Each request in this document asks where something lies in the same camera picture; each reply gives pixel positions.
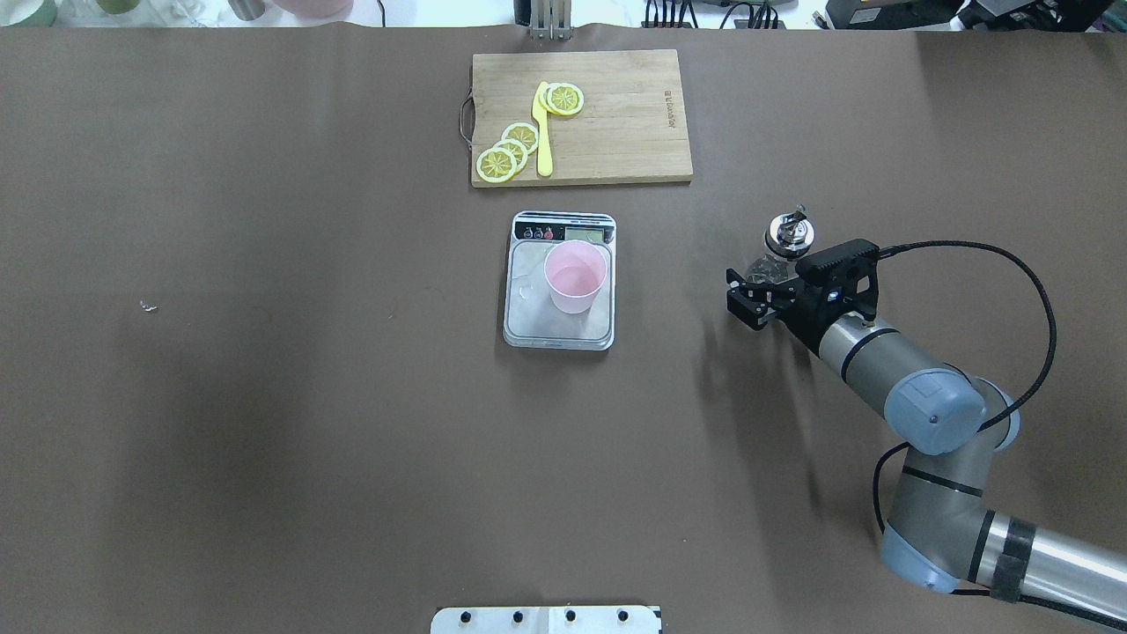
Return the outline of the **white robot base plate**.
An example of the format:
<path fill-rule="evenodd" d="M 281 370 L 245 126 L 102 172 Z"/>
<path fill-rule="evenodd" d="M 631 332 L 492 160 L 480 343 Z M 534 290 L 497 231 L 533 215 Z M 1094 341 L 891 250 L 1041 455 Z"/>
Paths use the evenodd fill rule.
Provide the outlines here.
<path fill-rule="evenodd" d="M 431 633 L 663 633 L 659 607 L 564 605 L 447 607 Z"/>

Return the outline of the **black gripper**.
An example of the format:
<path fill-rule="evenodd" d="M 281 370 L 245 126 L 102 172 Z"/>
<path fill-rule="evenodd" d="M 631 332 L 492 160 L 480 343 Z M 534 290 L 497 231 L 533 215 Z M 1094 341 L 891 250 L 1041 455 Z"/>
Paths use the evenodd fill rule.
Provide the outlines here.
<path fill-rule="evenodd" d="M 875 318 L 879 305 L 877 277 L 845 278 L 828 284 L 760 284 L 760 274 L 726 269 L 727 310 L 753 330 L 779 320 L 810 352 L 820 352 L 829 325 L 848 313 Z"/>

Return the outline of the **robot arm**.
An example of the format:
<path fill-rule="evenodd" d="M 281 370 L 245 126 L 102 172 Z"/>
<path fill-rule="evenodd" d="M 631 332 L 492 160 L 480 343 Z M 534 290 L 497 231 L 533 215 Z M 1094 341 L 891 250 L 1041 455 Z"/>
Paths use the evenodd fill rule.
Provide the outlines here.
<path fill-rule="evenodd" d="M 991 462 L 1020 430 L 1020 403 L 938 361 L 876 313 L 872 264 L 810 264 L 793 276 L 726 273 L 729 313 L 781 321 L 900 439 L 889 512 L 876 501 L 879 557 L 933 593 L 1024 602 L 1124 631 L 1124 557 L 983 501 Z"/>

